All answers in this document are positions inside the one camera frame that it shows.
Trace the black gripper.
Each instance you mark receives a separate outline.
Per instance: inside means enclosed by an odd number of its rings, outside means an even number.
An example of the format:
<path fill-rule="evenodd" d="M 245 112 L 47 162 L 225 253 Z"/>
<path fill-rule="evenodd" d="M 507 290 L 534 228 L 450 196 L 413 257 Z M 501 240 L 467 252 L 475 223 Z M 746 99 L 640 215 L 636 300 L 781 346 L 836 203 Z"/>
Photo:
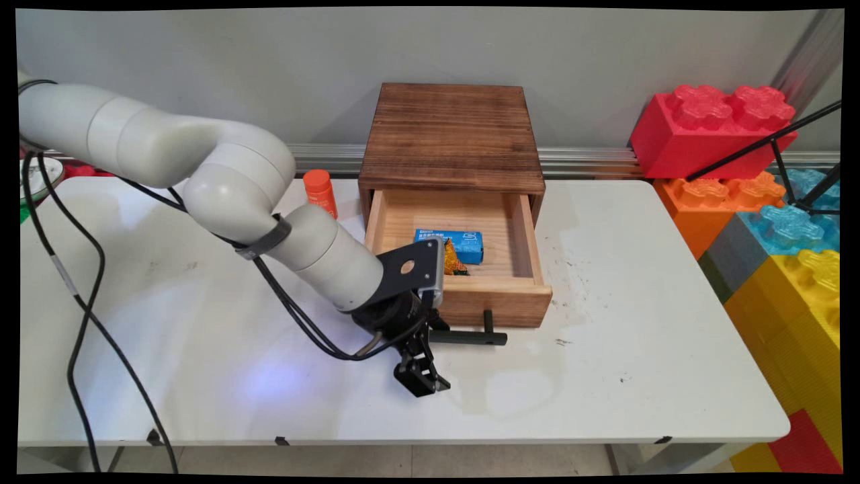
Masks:
<path fill-rule="evenodd" d="M 362 350 L 373 350 L 379 343 L 390 342 L 403 333 L 410 337 L 398 349 L 400 362 L 395 365 L 394 377 L 416 398 L 451 389 L 451 384 L 440 376 L 434 366 L 427 337 L 411 336 L 428 318 L 429 327 L 434 331 L 449 331 L 449 325 L 440 314 L 432 313 L 432 302 L 421 300 L 411 291 L 352 312 L 353 322 L 372 335 L 371 341 Z"/>

